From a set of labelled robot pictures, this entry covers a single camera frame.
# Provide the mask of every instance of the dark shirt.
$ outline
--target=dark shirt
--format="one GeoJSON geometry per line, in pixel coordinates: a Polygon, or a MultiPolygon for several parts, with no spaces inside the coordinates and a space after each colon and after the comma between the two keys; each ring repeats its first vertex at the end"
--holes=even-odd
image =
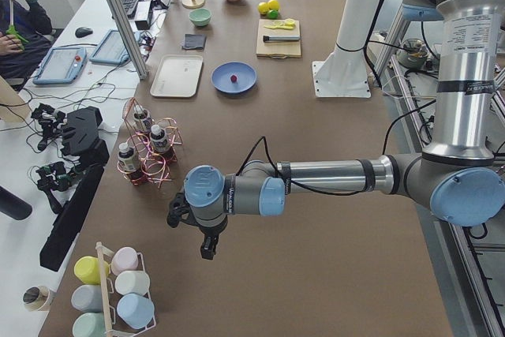
{"type": "MultiPolygon", "coordinates": [[[[51,48],[51,43],[41,34],[49,35],[53,27],[46,10],[38,3],[29,4],[26,10],[14,1],[14,26],[28,43],[18,54],[0,56],[0,76],[4,78],[27,78],[51,48]]],[[[10,24],[9,0],[0,0],[0,32],[5,35],[10,24]]]]}

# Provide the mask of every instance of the black mouse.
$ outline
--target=black mouse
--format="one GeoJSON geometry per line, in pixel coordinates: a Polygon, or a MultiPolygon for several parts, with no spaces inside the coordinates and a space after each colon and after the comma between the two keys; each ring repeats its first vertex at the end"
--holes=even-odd
{"type": "Polygon", "coordinates": [[[80,27],[76,29],[76,37],[80,39],[81,37],[85,37],[87,35],[91,35],[93,33],[93,30],[88,27],[80,27]]]}

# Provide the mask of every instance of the person's hand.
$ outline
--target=person's hand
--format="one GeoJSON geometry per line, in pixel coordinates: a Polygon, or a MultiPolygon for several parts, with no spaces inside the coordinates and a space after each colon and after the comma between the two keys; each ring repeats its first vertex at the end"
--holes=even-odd
{"type": "Polygon", "coordinates": [[[19,54],[23,52],[21,41],[12,35],[0,33],[0,56],[19,54]]]}

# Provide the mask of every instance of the lime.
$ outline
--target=lime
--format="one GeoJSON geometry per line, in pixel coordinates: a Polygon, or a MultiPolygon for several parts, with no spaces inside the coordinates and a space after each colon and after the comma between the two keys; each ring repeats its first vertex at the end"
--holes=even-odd
{"type": "Polygon", "coordinates": [[[260,4],[258,4],[258,11],[260,11],[262,15],[266,15],[268,10],[269,8],[266,2],[261,2],[260,4]]]}
{"type": "Polygon", "coordinates": [[[273,9],[274,11],[279,11],[279,9],[281,8],[279,0],[269,0],[267,4],[268,8],[273,9]]]}
{"type": "Polygon", "coordinates": [[[267,12],[267,18],[272,20],[276,19],[278,15],[279,11],[277,11],[276,9],[271,9],[267,12]]]}

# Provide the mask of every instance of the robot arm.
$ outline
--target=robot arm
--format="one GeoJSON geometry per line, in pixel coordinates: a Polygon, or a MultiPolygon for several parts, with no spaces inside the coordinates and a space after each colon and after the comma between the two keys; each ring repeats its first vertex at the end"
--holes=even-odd
{"type": "Polygon", "coordinates": [[[505,203],[505,184],[488,167],[486,123],[494,87],[496,43],[505,0],[404,0],[411,20],[443,18],[436,120],[421,154],[307,163],[248,163],[240,175],[196,167],[170,204],[168,222],[198,226],[202,257],[212,259],[227,216],[279,215],[285,195],[302,191],[349,195],[379,190],[409,197],[442,220],[484,223],[505,203]]]}

